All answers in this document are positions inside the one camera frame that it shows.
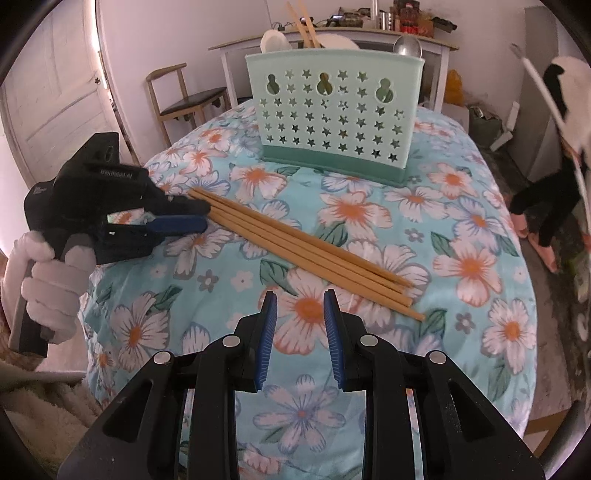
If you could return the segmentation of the white gloved left hand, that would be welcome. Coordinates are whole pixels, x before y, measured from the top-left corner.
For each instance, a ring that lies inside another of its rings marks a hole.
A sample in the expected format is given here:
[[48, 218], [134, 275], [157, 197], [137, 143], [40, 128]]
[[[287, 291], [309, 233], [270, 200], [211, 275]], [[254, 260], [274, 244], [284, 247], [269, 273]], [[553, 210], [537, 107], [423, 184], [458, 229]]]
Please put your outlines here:
[[16, 240], [1, 287], [10, 338], [17, 338], [22, 322], [18, 304], [24, 301], [30, 319], [53, 332], [51, 343], [71, 339], [76, 332], [80, 297], [95, 267], [95, 253], [89, 246], [75, 245], [59, 260], [39, 232], [28, 232]]

